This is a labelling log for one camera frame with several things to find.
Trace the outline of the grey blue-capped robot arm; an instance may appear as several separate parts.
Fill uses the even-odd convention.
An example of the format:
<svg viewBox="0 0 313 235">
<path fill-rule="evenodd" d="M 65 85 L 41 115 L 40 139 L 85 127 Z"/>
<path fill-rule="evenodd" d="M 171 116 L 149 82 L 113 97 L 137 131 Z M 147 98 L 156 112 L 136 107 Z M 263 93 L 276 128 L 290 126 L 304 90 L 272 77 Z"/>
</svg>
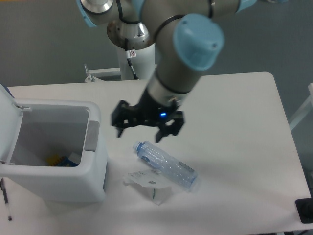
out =
<svg viewBox="0 0 313 235">
<path fill-rule="evenodd" d="M 177 135 L 184 124 L 179 109 L 203 73 L 215 63 L 224 46 L 216 18 L 239 13 L 253 0 L 79 0 L 86 24 L 95 27 L 120 21 L 143 26 L 138 36 L 120 35 L 125 50 L 154 44 L 162 57 L 139 100 L 120 101 L 111 125 L 121 135 L 139 125 L 157 127 L 156 141 Z"/>
</svg>

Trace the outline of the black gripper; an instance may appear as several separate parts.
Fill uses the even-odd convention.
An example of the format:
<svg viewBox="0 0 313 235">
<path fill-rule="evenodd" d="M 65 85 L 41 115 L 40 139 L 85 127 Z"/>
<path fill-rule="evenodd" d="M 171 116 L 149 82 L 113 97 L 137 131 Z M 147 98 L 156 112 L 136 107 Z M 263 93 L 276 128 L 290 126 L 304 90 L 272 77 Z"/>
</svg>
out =
<svg viewBox="0 0 313 235">
<path fill-rule="evenodd" d="M 111 114 L 111 126 L 117 130 L 117 137 L 129 127 L 140 125 L 157 126 L 156 143 L 168 135 L 177 136 L 184 125 L 184 113 L 178 111 L 179 100 L 176 97 L 166 98 L 165 105 L 156 101 L 145 89 L 139 102 L 130 106 L 125 100 L 119 101 Z"/>
</svg>

